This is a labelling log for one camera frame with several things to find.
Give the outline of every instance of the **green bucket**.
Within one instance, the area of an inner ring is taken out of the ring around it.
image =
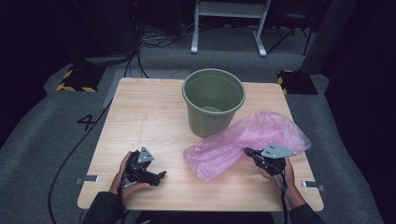
[[[206,138],[226,129],[245,102],[245,87],[231,73],[207,68],[190,74],[183,83],[190,129]]]

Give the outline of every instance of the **person's left hand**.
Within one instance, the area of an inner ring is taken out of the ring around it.
[[[128,152],[128,154],[126,154],[125,158],[122,160],[121,165],[120,165],[120,170],[119,172],[116,174],[116,176],[114,176],[113,179],[113,183],[111,184],[110,190],[108,192],[114,193],[114,194],[118,194],[117,192],[117,186],[120,183],[121,180],[121,176],[122,176],[122,172],[124,171],[126,162],[128,161],[128,158],[131,156],[132,152]],[[138,184],[134,184],[131,187],[128,187],[126,189],[121,189],[122,190],[122,202],[125,203],[125,201],[135,192],[142,190],[142,189],[147,189],[150,187],[150,184],[147,183],[138,183]]]

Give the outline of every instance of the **black sleeve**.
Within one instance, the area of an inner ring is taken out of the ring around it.
[[[290,211],[290,220],[292,224],[324,224],[323,219],[312,210],[309,204],[305,203]]]
[[[82,223],[115,224],[124,212],[125,206],[119,196],[110,192],[99,192]]]

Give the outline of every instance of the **tabletop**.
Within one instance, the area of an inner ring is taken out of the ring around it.
[[[172,211],[282,211],[280,191],[263,178],[253,159],[243,155],[217,178],[200,179],[185,162],[183,151],[202,138],[189,127],[187,105],[182,97],[184,80],[130,78],[120,80],[87,175],[97,182],[84,182],[78,206],[87,209],[99,191],[108,191],[120,162],[128,151],[146,147],[155,157],[148,171],[166,171],[159,187],[134,194],[125,204],[130,210]],[[233,123],[248,115],[272,111],[291,113],[280,86],[274,83],[243,83],[246,101]],[[315,181],[305,153],[290,157],[295,183],[315,211],[323,209],[317,189],[300,186]]]

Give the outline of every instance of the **translucent pink bag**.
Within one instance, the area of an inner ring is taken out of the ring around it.
[[[262,150],[269,142],[297,153],[311,147],[309,139],[291,119],[263,111],[207,137],[199,145],[186,149],[184,159],[201,179],[209,181],[241,158],[245,147]]]

